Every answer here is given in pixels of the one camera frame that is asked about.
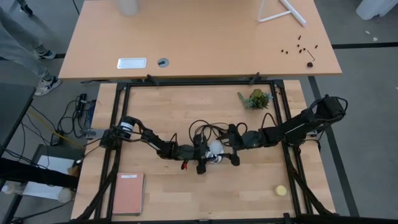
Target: notebook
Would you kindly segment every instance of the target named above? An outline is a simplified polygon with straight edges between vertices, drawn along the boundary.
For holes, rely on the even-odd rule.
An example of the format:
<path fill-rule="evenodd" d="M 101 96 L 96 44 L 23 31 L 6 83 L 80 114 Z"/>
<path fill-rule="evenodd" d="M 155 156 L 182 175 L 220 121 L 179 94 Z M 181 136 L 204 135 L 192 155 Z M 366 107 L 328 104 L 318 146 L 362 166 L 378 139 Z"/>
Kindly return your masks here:
<path fill-rule="evenodd" d="M 113 201 L 113 214 L 140 215 L 144 203 L 145 175 L 118 173 Z"/>

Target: small succulent plant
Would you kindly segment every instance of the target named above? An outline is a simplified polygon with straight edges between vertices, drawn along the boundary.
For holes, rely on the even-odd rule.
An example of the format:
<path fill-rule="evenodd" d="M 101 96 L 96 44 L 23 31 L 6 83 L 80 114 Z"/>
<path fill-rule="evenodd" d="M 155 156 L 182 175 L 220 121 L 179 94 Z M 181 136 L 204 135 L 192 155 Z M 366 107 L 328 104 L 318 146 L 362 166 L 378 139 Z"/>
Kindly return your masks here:
<path fill-rule="evenodd" d="M 238 92 L 238 96 L 245 109 L 268 109 L 268 103 L 272 99 L 270 93 L 263 93 L 260 89 L 253 90 L 249 98 L 243 97 L 241 92 Z"/>

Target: concrete floor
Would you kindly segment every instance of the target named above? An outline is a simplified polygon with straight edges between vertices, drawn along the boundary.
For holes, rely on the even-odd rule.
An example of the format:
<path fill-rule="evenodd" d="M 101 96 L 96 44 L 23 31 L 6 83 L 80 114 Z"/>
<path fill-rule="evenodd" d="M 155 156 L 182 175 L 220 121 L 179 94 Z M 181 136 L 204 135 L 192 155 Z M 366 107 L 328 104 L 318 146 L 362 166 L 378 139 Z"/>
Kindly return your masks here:
<path fill-rule="evenodd" d="M 76 0 L 79 9 L 82 3 L 83 0 Z M 367 43 L 372 42 L 373 37 L 377 37 L 378 42 L 398 41 L 398 7 L 385 17 L 363 21 L 355 13 L 360 0 L 315 0 L 315 3 L 332 44 Z M 65 53 L 78 19 L 72 1 L 35 0 L 28 4 L 37 17 L 29 19 L 18 8 L 11 8 L 12 1 L 0 1 L 0 6 L 11 10 L 12 17 L 39 36 L 48 48 L 59 54 Z M 398 48 L 336 50 L 335 53 L 343 75 L 317 77 L 317 82 L 321 94 L 338 95 L 349 101 L 348 115 L 333 129 L 359 213 L 363 217 L 398 219 L 398 201 L 395 200 L 398 185 L 398 151 L 395 147 L 398 143 L 395 127 L 398 124 L 398 107 L 394 104 L 398 101 Z M 56 59 L 44 63 L 52 74 L 57 75 L 62 62 L 62 59 Z M 37 81 L 30 71 L 12 62 L 0 61 L 0 71 L 0 82 L 35 85 Z M 313 94 L 308 79 L 300 77 L 299 80 L 309 104 L 313 101 Z M 33 105 L 56 122 L 67 102 L 77 94 L 87 93 L 91 100 L 96 98 L 97 92 L 97 83 L 82 85 L 77 81 L 66 81 L 52 94 L 35 98 Z M 53 106 L 45 109 L 49 101 Z M 36 122 L 36 125 L 49 139 L 50 133 L 40 123 Z M 22 130 L 18 129 L 9 149 L 21 153 L 22 142 Z M 27 131 L 26 143 L 24 155 L 31 158 L 42 142 Z M 348 215 L 326 136 L 322 139 L 322 159 L 336 210 Z M 9 201 L 10 197 L 0 194 L 0 220 Z M 41 212 L 58 204 L 53 200 L 24 197 L 17 216 Z M 71 211 L 72 204 L 69 204 L 28 219 L 25 223 L 66 222 Z"/>

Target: wooden table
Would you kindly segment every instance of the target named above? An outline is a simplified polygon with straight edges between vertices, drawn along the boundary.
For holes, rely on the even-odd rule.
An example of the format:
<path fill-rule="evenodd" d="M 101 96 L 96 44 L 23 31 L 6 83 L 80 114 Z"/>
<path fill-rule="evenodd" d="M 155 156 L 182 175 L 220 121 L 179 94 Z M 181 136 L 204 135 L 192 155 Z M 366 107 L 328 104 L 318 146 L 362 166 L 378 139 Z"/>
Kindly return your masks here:
<path fill-rule="evenodd" d="M 236 93 L 240 91 L 243 95 L 249 95 L 255 88 L 271 92 L 269 85 L 131 88 L 127 115 L 140 119 L 162 139 L 169 139 L 176 132 L 180 145 L 191 144 L 188 127 L 197 119 L 209 123 L 245 122 L 249 130 L 256 130 L 260 128 L 266 112 L 275 117 L 273 105 L 269 105 L 268 110 L 243 108 Z M 295 116 L 306 108 L 300 82 L 285 81 L 285 89 L 290 111 Z M 115 91 L 116 84 L 100 86 L 93 128 L 109 127 Z M 268 118 L 266 126 L 271 125 L 272 121 Z M 87 151 L 96 146 L 97 143 L 89 145 Z M 334 210 L 316 143 L 307 141 L 300 148 L 308 186 L 327 209 Z M 220 164 L 208 164 L 207 172 L 198 175 L 196 162 L 189 162 L 188 170 L 181 170 L 179 161 L 159 158 L 147 144 L 124 142 L 119 171 L 145 173 L 144 209 L 139 217 L 114 215 L 113 220 L 274 218 L 281 217 L 284 212 L 294 216 L 281 144 L 240 151 L 239 156 L 240 166 L 234 167 L 225 159 Z M 103 157 L 104 149 L 99 148 L 85 158 L 72 218 L 79 216 L 93 199 L 100 182 Z M 285 197 L 278 197 L 274 193 L 274 187 L 280 184 L 289 190 Z M 104 196 L 103 215 L 108 196 L 109 193 Z"/>
<path fill-rule="evenodd" d="M 59 77 L 341 74 L 314 1 L 290 2 L 306 27 L 292 15 L 258 24 L 261 0 L 142 0 L 135 16 L 122 16 L 114 1 L 85 1 Z M 284 11 L 278 0 L 267 0 L 263 16 Z M 146 68 L 116 68 L 119 58 L 134 57 L 146 58 Z M 160 58 L 170 65 L 160 68 Z"/>

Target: person's leg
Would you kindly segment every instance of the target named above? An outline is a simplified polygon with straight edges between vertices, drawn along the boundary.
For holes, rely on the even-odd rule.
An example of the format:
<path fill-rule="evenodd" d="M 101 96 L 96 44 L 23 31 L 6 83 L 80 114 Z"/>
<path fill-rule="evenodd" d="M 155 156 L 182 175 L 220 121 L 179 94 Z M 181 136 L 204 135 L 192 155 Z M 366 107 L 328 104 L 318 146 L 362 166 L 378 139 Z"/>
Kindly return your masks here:
<path fill-rule="evenodd" d="M 26 0 L 17 0 L 17 2 L 21 5 L 22 12 L 28 14 L 29 16 L 33 15 L 33 11 L 27 5 Z"/>
<path fill-rule="evenodd" d="M 35 95 L 42 96 L 61 84 L 61 80 L 50 75 L 47 68 L 29 51 L 23 48 L 0 23 L 0 57 L 19 63 L 40 78 Z"/>
<path fill-rule="evenodd" d="M 10 35 L 15 38 L 18 43 L 24 46 L 26 49 L 35 50 L 40 58 L 53 59 L 55 53 L 51 50 L 46 49 L 43 46 L 43 42 L 35 35 L 31 34 L 28 30 L 24 29 L 16 21 L 11 19 L 0 7 L 0 23 L 8 31 Z"/>

